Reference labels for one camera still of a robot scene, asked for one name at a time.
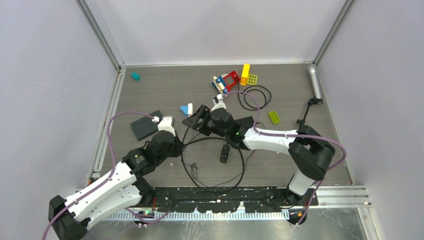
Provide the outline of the silver microphone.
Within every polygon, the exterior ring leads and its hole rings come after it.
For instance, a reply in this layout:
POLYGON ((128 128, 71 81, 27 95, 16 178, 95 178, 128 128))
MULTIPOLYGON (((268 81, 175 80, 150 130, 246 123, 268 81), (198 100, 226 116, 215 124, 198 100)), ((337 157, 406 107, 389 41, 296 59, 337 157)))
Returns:
POLYGON ((317 67, 314 64, 309 64, 307 66, 307 73, 309 76, 309 80, 312 87, 313 96, 322 101, 323 100, 323 94, 321 90, 321 84, 320 84, 320 78, 319 78, 319 72, 317 67))

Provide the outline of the black network switch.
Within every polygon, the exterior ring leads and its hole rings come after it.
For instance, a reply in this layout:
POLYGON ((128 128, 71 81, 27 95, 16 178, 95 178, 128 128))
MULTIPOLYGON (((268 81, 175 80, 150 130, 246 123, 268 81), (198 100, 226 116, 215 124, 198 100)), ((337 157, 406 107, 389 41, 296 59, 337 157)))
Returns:
POLYGON ((247 116, 236 119, 235 122, 237 123, 240 129, 250 129, 253 127, 254 118, 252 116, 247 116))

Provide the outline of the black power adapter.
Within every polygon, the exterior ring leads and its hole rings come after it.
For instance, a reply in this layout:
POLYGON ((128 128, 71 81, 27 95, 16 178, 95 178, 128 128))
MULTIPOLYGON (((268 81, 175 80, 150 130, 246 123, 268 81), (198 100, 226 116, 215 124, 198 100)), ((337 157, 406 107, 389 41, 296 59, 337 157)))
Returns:
POLYGON ((222 150, 221 150, 220 158, 219 158, 220 163, 226 164, 228 162, 230 149, 231 149, 231 146, 228 144, 224 144, 222 146, 222 150))

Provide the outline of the green toy brick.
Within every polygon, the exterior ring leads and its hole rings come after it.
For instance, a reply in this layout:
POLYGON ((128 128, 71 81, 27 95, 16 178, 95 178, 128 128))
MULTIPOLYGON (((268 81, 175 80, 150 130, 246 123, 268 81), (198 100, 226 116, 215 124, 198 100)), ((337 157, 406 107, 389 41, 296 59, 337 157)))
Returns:
POLYGON ((281 122, 281 119, 279 117, 279 115, 277 114, 276 111, 270 111, 268 113, 268 117, 270 119, 270 121, 272 122, 273 125, 277 125, 281 122))

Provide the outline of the blue white toy brick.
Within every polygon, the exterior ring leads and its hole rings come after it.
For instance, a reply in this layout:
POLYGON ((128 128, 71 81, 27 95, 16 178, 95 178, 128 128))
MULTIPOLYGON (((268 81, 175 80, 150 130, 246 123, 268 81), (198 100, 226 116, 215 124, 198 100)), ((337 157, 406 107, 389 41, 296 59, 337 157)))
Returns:
POLYGON ((191 117, 194 113, 194 106, 192 103, 188 103, 187 105, 180 106, 180 110, 186 117, 191 117))

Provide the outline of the black mini tripod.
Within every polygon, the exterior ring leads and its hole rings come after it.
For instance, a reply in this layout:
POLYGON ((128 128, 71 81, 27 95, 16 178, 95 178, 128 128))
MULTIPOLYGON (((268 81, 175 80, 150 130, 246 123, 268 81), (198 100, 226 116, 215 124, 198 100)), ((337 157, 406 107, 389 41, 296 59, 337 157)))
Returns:
POLYGON ((322 98, 316 98, 316 97, 310 98, 307 102, 307 107, 306 107, 306 110, 304 112, 303 118, 296 120, 296 123, 299 125, 299 127, 302 127, 302 126, 305 125, 306 118, 308 116, 308 113, 309 113, 311 106, 322 105, 323 103, 324 103, 324 100, 322 98))

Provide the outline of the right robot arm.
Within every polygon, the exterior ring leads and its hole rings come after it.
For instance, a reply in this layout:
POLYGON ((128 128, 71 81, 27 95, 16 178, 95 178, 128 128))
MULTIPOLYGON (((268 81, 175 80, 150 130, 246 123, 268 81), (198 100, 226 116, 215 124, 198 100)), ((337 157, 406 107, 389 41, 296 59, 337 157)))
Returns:
POLYGON ((289 131, 261 129, 253 117, 234 119, 225 108, 211 110, 202 105, 182 124, 205 136, 220 136, 238 150, 266 150, 291 156, 298 168, 285 192, 291 205, 299 205, 308 188, 324 179, 336 153, 329 141, 308 125, 289 131))

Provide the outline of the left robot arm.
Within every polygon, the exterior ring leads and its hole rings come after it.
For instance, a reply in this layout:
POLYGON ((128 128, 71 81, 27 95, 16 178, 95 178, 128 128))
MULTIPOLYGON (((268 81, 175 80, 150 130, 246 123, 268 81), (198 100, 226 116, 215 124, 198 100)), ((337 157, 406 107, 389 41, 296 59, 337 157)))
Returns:
POLYGON ((127 207, 148 207, 156 191, 144 178, 167 158, 181 155, 177 134, 159 131, 143 147, 130 150, 115 169, 66 198, 49 202, 48 220, 60 240, 80 240, 94 225, 127 207))

